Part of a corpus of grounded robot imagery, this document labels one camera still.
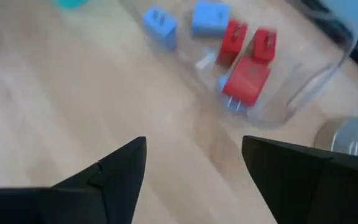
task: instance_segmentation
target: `transparent bin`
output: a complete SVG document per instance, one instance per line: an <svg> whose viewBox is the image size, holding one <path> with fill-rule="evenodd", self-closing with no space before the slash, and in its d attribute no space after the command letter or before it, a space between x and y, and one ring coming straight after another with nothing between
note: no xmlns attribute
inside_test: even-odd
<svg viewBox="0 0 358 224"><path fill-rule="evenodd" d="M357 35L348 24L339 22L335 15L311 10L302 1L292 6L285 1L268 4L248 0L231 4L230 18L248 24L242 53L236 61L241 55L249 54L253 35L259 27L277 31L275 59L269 64L270 75L256 104L246 106L221 93L219 82L223 76L229 76L236 65L236 61L231 68L216 64L222 38L192 35L191 18L196 1L121 2L141 27L142 17L151 6L161 7L172 15L177 20L177 47L155 57L172 55L180 65L190 68L187 75L193 78L194 83L216 97L228 112L259 127L276 127L288 121L337 73L357 42ZM333 39L316 24L325 27ZM151 37L150 40L150 46L155 47L155 41Z"/></svg>

